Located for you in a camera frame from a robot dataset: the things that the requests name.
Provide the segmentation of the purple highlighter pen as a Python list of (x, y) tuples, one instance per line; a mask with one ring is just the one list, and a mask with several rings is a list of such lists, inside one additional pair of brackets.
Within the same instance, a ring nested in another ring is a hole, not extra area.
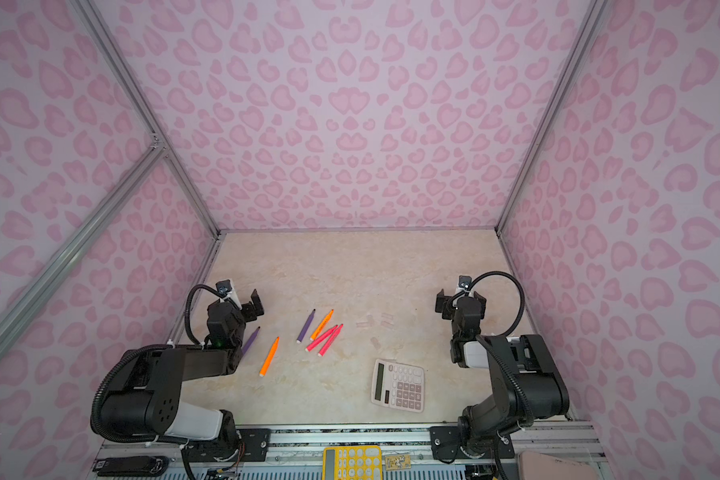
[(241, 350), (241, 356), (242, 356), (242, 357), (244, 357), (244, 356), (246, 355), (246, 353), (249, 351), (249, 349), (251, 348), (252, 344), (253, 344), (254, 341), (256, 340), (256, 338), (257, 338), (260, 330), (261, 330), (261, 328), (260, 328), (260, 327), (257, 327), (257, 328), (253, 331), (253, 333), (247, 338), (247, 340), (246, 340), (245, 343), (243, 344), (243, 347), (242, 347), (242, 350)]
[(312, 321), (313, 321), (313, 319), (314, 319), (314, 317), (315, 317), (315, 313), (316, 313), (316, 310), (313, 309), (313, 310), (310, 312), (310, 314), (308, 315), (305, 323), (303, 324), (303, 326), (302, 326), (302, 328), (301, 328), (301, 330), (300, 330), (300, 332), (299, 332), (299, 334), (298, 334), (298, 336), (297, 336), (297, 340), (296, 340), (297, 343), (303, 342), (303, 340), (304, 340), (304, 338), (305, 338), (305, 336), (306, 336), (306, 334), (307, 334), (307, 332), (308, 332), (308, 330), (309, 330), (309, 328), (310, 328), (310, 326), (311, 326), (311, 323), (312, 323)]

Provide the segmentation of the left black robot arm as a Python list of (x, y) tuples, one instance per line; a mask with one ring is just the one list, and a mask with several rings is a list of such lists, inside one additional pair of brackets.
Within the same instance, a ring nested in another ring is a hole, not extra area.
[(182, 387), (187, 381), (234, 374), (243, 357), (246, 327), (264, 314), (264, 307), (256, 291), (248, 302), (239, 302), (228, 281), (214, 288), (195, 285), (187, 301), (199, 290), (217, 297), (207, 308), (206, 339), (189, 334), (189, 344), (126, 351), (94, 395), (94, 433), (121, 444), (174, 444), (189, 462), (242, 457), (243, 440), (233, 414), (182, 401)]

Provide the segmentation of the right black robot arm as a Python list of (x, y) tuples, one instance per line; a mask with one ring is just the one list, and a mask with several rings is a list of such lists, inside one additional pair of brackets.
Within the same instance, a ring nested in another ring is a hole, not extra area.
[(482, 296), (463, 291), (436, 295), (435, 311), (451, 325), (451, 361), (486, 369), (491, 388), (486, 399), (464, 408), (455, 425), (429, 429), (432, 456), (443, 463), (510, 459), (512, 434), (569, 410), (567, 387), (543, 338), (482, 334), (485, 304)]

